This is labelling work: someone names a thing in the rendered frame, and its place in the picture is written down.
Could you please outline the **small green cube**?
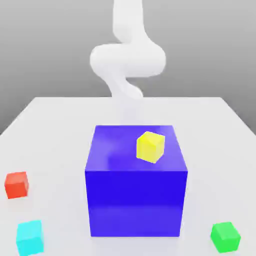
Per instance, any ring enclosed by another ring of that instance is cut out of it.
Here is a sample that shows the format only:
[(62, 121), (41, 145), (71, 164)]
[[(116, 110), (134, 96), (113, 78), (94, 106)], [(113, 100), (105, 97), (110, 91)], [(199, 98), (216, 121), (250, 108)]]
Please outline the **small green cube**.
[(241, 235), (231, 222), (221, 222), (212, 226), (210, 238), (219, 253), (228, 253), (238, 249)]

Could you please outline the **small yellow cube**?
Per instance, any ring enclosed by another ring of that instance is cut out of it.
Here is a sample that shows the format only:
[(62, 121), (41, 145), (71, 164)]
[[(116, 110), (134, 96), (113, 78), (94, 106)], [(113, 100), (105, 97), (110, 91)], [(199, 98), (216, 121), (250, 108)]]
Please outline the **small yellow cube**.
[(136, 140), (136, 157), (155, 164), (164, 154), (165, 136), (151, 131)]

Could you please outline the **large blue box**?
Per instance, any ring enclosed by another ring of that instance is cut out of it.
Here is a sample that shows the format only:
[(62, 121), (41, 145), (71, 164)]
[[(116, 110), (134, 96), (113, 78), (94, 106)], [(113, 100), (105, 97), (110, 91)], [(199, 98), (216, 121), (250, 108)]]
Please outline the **large blue box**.
[[(163, 156), (136, 156), (145, 132), (165, 137)], [(171, 125), (97, 125), (85, 166), (93, 237), (178, 237), (188, 169)]]

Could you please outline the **small cyan cube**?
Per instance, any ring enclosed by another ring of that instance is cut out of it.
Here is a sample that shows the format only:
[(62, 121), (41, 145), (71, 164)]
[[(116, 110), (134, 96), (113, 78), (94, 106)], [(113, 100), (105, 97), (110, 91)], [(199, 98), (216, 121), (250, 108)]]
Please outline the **small cyan cube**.
[(41, 220), (19, 223), (16, 233), (19, 256), (29, 256), (44, 252), (44, 233)]

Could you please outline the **small red cube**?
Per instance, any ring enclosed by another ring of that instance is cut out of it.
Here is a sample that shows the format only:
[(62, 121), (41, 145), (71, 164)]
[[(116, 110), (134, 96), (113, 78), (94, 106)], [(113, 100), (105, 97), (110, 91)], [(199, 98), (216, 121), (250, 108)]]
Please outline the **small red cube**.
[(8, 199), (26, 197), (29, 190), (27, 173), (25, 171), (8, 173), (4, 187)]

